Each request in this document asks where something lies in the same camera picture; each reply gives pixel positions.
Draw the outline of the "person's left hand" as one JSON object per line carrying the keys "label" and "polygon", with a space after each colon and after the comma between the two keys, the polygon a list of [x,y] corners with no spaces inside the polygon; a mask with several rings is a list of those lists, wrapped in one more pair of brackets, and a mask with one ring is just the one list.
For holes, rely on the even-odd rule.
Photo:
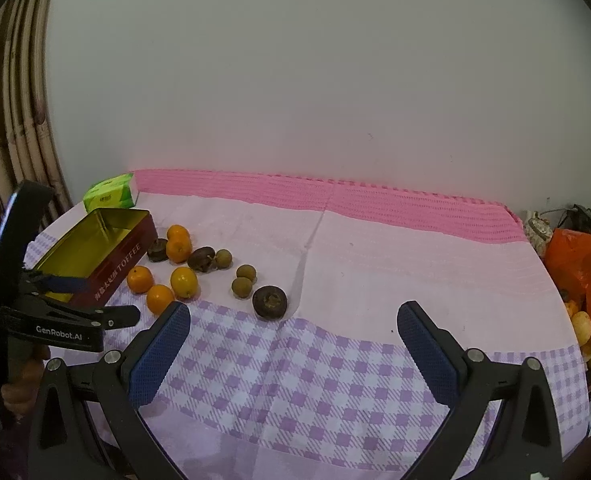
{"label": "person's left hand", "polygon": [[35,408],[45,362],[51,358],[50,348],[43,344],[29,344],[26,356],[12,359],[16,367],[12,379],[1,387],[1,399],[4,407],[16,420],[22,420],[32,414]]}

